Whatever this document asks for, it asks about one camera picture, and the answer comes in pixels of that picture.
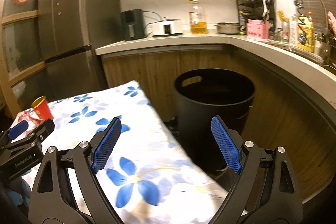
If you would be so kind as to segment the black trash bin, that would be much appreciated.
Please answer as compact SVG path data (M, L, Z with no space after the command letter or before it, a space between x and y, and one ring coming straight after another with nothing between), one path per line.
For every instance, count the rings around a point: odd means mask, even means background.
M206 173L227 164L211 132L218 115L241 133L255 96L255 85L243 74L220 68L195 69L175 79L179 141L189 158Z

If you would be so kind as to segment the white kitchen countertop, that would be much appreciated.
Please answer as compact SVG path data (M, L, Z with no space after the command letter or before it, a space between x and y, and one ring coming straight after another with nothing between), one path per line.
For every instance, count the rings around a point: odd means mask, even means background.
M119 57L181 50L228 50L261 65L300 93L329 123L335 124L335 75L322 58L273 40L239 35L179 35L121 41L96 49L96 55Z

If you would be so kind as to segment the upright red paper cup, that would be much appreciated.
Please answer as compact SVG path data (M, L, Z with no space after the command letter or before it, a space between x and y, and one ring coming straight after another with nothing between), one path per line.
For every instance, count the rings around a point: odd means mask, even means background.
M41 96L37 98L32 104L31 108L34 110L36 115L41 119L42 121L51 119L53 120L54 117L51 113L51 110L48 105L48 101L46 96Z

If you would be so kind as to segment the wooden framed glass door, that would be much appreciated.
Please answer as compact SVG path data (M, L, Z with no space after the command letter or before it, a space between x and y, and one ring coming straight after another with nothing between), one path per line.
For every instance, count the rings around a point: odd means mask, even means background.
M38 0L1 0L1 92L12 117L50 94Z

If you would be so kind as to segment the wooden lower cabinets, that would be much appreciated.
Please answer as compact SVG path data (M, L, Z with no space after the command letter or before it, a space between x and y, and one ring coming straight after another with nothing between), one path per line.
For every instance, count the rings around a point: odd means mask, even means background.
M137 81L165 122L177 119L174 82L182 73L220 68L243 74L256 91L242 137L261 148L285 148L303 200L335 175L335 124L285 81L242 55L228 50L173 50L103 57L102 64L110 87Z

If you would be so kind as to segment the floral blue white tablecloth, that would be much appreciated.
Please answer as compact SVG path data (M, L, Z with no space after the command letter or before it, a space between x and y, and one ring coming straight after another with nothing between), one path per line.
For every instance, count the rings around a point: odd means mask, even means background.
M49 102L54 132L47 149L76 147L121 121L121 135L97 174L125 223L209 223L227 196L186 155L137 81Z

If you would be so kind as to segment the dark grey refrigerator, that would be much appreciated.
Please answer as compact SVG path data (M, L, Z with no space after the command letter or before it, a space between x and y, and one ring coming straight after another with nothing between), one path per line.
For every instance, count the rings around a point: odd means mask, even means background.
M120 0L38 0L38 12L50 98L106 89L96 50L122 39Z

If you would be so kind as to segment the black air fryer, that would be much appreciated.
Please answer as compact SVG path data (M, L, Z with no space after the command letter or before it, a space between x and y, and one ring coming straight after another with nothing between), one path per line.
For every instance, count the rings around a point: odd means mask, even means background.
M123 11L121 24L126 41L145 38L145 25L141 9Z

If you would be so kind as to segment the white rice cooker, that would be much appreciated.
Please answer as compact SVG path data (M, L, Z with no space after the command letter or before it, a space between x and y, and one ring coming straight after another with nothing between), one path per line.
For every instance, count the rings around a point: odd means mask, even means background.
M152 24L154 37L175 36L183 34L183 25L180 19L164 19Z

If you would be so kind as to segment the pink utensil holder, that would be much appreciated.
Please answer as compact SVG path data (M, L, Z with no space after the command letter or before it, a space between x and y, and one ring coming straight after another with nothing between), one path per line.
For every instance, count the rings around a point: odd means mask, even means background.
M252 20L248 19L246 23L247 36L258 39L269 38L269 22L266 20Z

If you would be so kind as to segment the white spray bottle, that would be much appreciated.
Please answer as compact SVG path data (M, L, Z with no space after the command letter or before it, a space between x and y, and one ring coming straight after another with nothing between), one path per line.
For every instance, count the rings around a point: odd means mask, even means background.
M289 19L289 44L291 46L297 46L297 17L293 14Z

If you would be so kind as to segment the steel bowl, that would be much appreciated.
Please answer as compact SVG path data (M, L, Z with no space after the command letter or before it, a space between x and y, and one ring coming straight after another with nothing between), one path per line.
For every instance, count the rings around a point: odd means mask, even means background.
M219 22L215 26L219 34L238 35L240 32L240 24L238 23Z

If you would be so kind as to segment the yellow detergent bottle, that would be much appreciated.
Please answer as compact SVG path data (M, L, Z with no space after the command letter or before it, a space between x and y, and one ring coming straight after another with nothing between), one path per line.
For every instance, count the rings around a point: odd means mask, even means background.
M298 18L298 38L297 46L302 50L313 53L314 52L314 24L312 12L309 11L307 16L300 16Z

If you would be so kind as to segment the chrome sink faucet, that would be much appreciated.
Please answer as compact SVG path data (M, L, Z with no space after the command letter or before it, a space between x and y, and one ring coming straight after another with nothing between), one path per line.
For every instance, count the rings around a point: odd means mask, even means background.
M327 8L323 0L294 0L296 15L308 16L308 12L312 12L314 26L317 30L324 30L329 28L327 18Z

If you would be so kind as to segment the black dish rack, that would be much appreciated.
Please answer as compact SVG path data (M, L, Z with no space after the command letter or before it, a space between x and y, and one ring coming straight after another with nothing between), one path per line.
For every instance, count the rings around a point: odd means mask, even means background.
M247 30L248 19L264 20L268 16L270 31L276 28L276 0L236 0L240 30Z

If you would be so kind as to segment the cooking oil bottle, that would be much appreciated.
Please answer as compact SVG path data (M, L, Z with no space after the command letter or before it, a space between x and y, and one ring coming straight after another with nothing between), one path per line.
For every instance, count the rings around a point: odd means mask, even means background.
M205 12L199 0L189 0L189 22L190 31L193 35L204 35L207 33L207 22Z

